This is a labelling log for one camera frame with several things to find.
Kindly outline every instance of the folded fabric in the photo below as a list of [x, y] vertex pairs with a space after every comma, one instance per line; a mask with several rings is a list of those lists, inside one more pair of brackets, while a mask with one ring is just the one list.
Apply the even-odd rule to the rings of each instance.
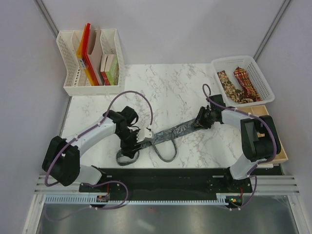
[[244, 69], [237, 67], [234, 71], [234, 76], [242, 86], [245, 98], [251, 98], [253, 101], [262, 101], [260, 95], [250, 81], [248, 73]]
[[246, 98], [243, 90], [235, 88], [229, 77], [226, 75], [225, 71], [218, 72], [217, 74], [226, 93], [226, 96], [228, 96], [231, 100], [241, 104], [253, 102], [253, 99]]

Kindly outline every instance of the white marble tabletop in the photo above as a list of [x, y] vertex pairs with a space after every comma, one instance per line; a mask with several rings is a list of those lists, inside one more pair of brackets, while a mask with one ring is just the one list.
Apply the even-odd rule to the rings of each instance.
[[[202, 84], [207, 83], [212, 95], [219, 94], [211, 64], [147, 64], [126, 66], [125, 90], [135, 90], [146, 96], [154, 111], [152, 130], [171, 128], [195, 118], [207, 102]], [[106, 111], [115, 96], [73, 97], [66, 117], [62, 137], [74, 134], [94, 123]], [[121, 111], [126, 105], [139, 115], [136, 124], [147, 127], [150, 110], [142, 97], [121, 96], [112, 110]], [[116, 135], [101, 140], [80, 159], [84, 165], [117, 168], [116, 152], [120, 149]], [[242, 154], [240, 132], [226, 124], [215, 123], [211, 129], [199, 130], [176, 139], [178, 155], [170, 163], [161, 161], [152, 147], [141, 150], [137, 162], [128, 168], [227, 168]], [[174, 154], [171, 142], [157, 145], [164, 158]]]

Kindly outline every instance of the green book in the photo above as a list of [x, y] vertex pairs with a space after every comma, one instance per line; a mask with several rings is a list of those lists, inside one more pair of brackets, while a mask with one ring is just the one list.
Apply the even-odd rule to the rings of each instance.
[[110, 85], [118, 85], [119, 64], [117, 55], [108, 55], [105, 65], [105, 74]]

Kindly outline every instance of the white basket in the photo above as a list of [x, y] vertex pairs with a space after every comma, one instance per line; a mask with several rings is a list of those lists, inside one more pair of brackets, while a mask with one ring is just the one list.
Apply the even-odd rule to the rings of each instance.
[[125, 65], [121, 52], [117, 29], [102, 29], [101, 46], [105, 54], [117, 54], [119, 63], [118, 85], [91, 86], [84, 71], [80, 70], [74, 45], [82, 38], [83, 30], [60, 31], [57, 38], [58, 48], [63, 57], [67, 76], [64, 89], [69, 96], [116, 95], [124, 91]]
[[[227, 106], [242, 107], [242, 106], [255, 106], [263, 105], [265, 103], [274, 101], [275, 96], [269, 87], [269, 84], [265, 80], [260, 68], [258, 67], [255, 60], [250, 56], [234, 56], [227, 58], [218, 58], [212, 61], [214, 66], [214, 76], [217, 84], [219, 85], [220, 91], [223, 96], [223, 100]], [[237, 89], [241, 89], [240, 84], [234, 76], [234, 71], [237, 67], [243, 68], [248, 72], [250, 81], [253, 83], [254, 88], [259, 93], [262, 101], [256, 101], [251, 103], [239, 104], [234, 102], [229, 97], [226, 96], [224, 89], [222, 87], [221, 81], [217, 75], [217, 72], [225, 70], [230, 81], [235, 85]]]

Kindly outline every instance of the white wall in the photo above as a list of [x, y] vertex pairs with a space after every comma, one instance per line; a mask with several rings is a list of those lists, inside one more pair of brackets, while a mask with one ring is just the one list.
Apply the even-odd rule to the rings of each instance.
[[254, 56], [283, 0], [43, 0], [59, 30], [117, 28], [127, 64]]
[[292, 1], [258, 60], [275, 101], [268, 105], [312, 218], [312, 1]]
[[68, 96], [53, 34], [32, 0], [0, 7], [0, 233], [21, 232]]

